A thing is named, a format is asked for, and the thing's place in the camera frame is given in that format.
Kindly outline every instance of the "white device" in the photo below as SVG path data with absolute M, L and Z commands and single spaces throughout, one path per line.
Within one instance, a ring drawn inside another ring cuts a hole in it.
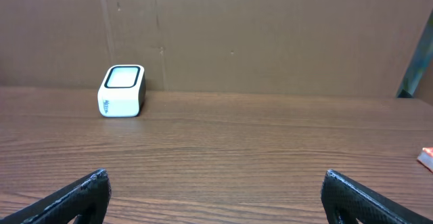
M 99 111 L 106 117 L 136 116 L 145 93 L 144 67 L 115 65 L 107 71 L 97 92 Z

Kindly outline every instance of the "brown cardboard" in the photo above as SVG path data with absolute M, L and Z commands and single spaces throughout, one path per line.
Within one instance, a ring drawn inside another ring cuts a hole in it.
M 116 64 L 145 68 L 148 89 L 163 90 L 163 48 L 156 0 L 106 0 Z
M 422 75 L 421 80 L 414 93 L 414 97 L 421 99 L 430 105 L 433 105 L 433 61 L 430 61 L 430 65 Z
M 158 0 L 167 88 L 395 96 L 433 0 Z
M 0 0 L 0 84 L 97 87 L 111 66 L 99 0 Z
M 0 0 L 0 85 L 395 96 L 433 0 Z

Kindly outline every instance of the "wood grain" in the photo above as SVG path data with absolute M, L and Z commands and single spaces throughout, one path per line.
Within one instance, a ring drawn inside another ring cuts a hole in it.
M 103 118 L 96 93 L 0 88 L 0 216 L 106 168 L 106 223 L 325 223 L 335 169 L 433 219 L 417 99 L 149 92 Z

